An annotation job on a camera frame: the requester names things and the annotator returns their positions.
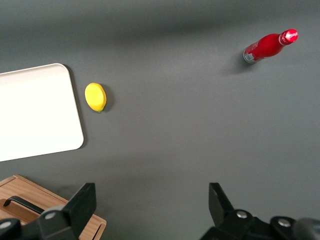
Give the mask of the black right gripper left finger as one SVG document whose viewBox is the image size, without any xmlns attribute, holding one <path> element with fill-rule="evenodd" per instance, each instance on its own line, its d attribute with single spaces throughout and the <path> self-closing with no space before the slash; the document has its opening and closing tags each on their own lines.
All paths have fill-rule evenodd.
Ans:
<svg viewBox="0 0 320 240">
<path fill-rule="evenodd" d="M 2 240 L 78 240 L 97 208 L 96 185 L 85 183 L 61 206 L 41 212 L 32 222 L 22 225 L 18 218 L 0 221 Z"/>
</svg>

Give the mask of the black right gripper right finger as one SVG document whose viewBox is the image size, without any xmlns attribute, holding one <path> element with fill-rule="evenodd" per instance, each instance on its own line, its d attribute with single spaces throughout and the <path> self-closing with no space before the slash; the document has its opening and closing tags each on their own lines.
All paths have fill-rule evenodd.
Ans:
<svg viewBox="0 0 320 240">
<path fill-rule="evenodd" d="M 208 187 L 208 208 L 214 226 L 202 240 L 295 240 L 293 218 L 275 216 L 264 222 L 246 210 L 235 209 L 219 183 Z"/>
</svg>

